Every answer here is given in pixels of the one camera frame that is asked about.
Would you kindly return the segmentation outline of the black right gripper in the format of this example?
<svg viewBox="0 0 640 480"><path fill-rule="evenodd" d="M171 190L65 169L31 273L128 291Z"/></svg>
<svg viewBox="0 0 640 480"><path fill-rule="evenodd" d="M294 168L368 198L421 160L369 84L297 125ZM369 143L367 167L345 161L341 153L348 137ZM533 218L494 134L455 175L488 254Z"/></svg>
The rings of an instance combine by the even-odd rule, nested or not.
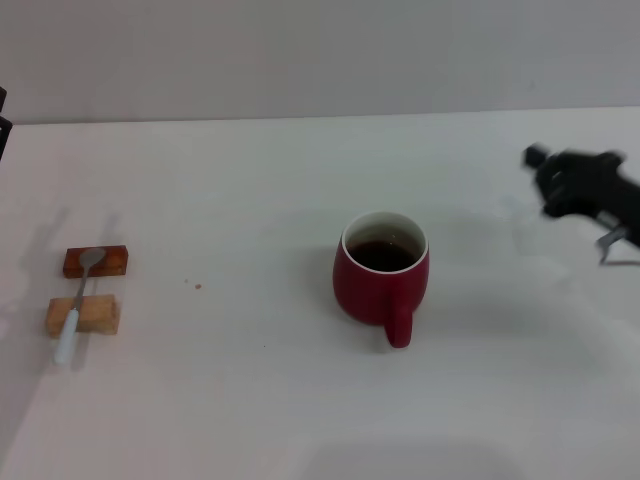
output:
<svg viewBox="0 0 640 480"><path fill-rule="evenodd" d="M538 172L535 183L544 215L561 218L575 213L596 219L605 214L616 219L629 235L638 235L639 185L619 173L623 161L615 152L552 152L540 144L533 144L522 153L524 167ZM574 164L571 173L540 173L543 169L562 171Z"/></svg>

